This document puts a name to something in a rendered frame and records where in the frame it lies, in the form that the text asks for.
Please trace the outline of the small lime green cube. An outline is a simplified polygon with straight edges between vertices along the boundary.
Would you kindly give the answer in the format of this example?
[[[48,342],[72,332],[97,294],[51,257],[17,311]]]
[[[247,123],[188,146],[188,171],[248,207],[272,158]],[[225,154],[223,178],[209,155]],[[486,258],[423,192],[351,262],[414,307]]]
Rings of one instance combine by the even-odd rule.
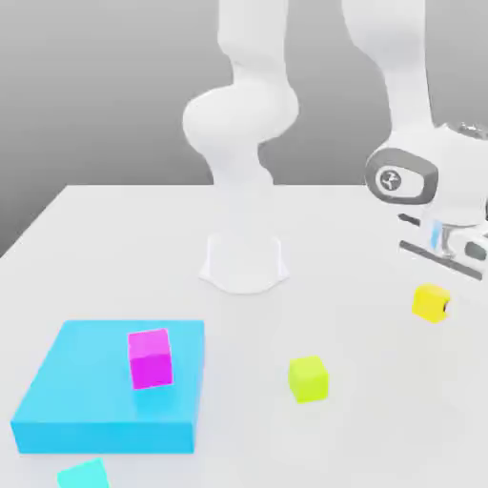
[[[328,396],[329,375],[319,356],[292,359],[288,383],[298,403],[323,400]]]

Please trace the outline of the large blue box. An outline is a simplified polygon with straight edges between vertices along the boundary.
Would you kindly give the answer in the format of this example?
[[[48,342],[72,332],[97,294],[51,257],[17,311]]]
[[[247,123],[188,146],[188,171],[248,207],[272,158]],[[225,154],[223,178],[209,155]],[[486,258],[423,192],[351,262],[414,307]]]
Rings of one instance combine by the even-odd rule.
[[[129,335],[166,329],[173,384],[132,386]],[[191,454],[203,382],[201,320],[69,320],[10,426],[21,454]]]

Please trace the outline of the small magenta cube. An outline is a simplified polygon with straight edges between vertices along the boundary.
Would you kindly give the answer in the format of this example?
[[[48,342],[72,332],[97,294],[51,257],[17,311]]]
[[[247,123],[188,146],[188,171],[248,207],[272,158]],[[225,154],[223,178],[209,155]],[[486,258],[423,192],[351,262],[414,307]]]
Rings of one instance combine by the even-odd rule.
[[[173,383],[173,359],[167,329],[128,334],[128,355],[134,390]]]

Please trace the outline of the small cyan cube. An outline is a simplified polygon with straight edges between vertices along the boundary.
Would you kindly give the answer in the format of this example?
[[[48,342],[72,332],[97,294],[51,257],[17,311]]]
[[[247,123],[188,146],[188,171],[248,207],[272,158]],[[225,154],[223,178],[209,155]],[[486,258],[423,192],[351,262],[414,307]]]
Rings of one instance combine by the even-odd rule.
[[[112,488],[101,458],[62,470],[56,478],[58,488]]]

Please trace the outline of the small yellow cube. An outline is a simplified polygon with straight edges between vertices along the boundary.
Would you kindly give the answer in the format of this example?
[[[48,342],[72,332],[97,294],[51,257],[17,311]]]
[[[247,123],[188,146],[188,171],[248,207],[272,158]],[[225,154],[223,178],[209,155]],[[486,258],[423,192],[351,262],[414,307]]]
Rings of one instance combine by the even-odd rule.
[[[439,323],[443,317],[443,302],[446,297],[451,297],[444,288],[434,284],[421,284],[415,292],[412,304],[412,313],[432,323]]]

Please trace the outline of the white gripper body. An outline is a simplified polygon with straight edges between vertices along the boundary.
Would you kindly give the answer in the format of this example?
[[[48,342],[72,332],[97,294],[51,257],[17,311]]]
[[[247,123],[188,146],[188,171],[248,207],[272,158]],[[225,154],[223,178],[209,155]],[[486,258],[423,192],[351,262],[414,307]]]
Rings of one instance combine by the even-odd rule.
[[[488,292],[488,258],[446,257],[405,239],[398,241],[397,266],[412,277],[462,292]]]

